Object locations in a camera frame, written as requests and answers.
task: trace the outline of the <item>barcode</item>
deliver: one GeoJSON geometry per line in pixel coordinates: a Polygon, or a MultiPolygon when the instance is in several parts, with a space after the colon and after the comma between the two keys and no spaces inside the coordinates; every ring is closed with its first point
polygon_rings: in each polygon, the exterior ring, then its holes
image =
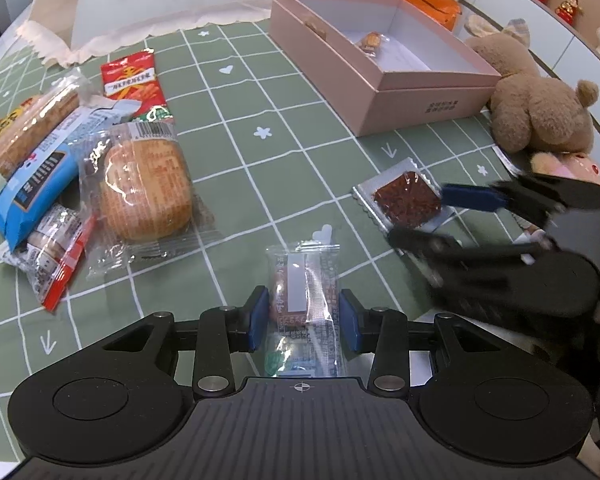
{"type": "Polygon", "coordinates": [[[167,123],[132,123],[139,139],[175,139],[173,127],[167,123]]]}

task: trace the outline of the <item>bread bun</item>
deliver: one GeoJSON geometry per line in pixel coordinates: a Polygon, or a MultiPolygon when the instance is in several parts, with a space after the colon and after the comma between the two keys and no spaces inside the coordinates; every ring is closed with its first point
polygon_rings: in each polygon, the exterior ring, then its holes
{"type": "Polygon", "coordinates": [[[177,142],[126,140],[105,158],[101,212],[119,237],[149,242],[191,221],[192,189],[177,142]]]}

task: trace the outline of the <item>ribbed black surface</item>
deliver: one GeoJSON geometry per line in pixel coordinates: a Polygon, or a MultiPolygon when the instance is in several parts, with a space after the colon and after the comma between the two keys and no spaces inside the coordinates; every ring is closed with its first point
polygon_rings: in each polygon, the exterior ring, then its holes
{"type": "Polygon", "coordinates": [[[472,462],[434,441],[401,400],[365,393],[355,379],[250,379],[204,400],[167,444],[130,462],[73,468],[33,458],[27,480],[593,480],[575,460],[535,468],[472,462]]]}

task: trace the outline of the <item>white arrow print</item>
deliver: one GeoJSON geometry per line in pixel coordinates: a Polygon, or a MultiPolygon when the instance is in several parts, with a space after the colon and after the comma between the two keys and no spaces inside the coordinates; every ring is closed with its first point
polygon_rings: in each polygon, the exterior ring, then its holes
{"type": "Polygon", "coordinates": [[[384,146],[381,146],[381,149],[387,154],[389,155],[389,158],[394,158],[395,154],[398,153],[398,150],[392,150],[391,146],[389,146],[389,143],[386,144],[386,148],[384,146]]]}
{"type": "Polygon", "coordinates": [[[46,331],[46,342],[44,339],[42,339],[42,336],[40,336],[40,342],[42,343],[42,349],[47,355],[51,354],[54,346],[56,346],[56,341],[53,341],[53,343],[51,342],[51,330],[46,331]]]}

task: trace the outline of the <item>blue snack package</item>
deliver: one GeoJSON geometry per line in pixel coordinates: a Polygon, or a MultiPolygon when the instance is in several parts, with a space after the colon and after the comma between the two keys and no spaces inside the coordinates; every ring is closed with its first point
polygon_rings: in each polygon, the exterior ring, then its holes
{"type": "Polygon", "coordinates": [[[26,240],[64,188],[78,176],[71,143],[90,132],[128,121],[140,105],[140,101],[92,96],[31,153],[0,193],[0,232],[11,251],[26,240]]]}

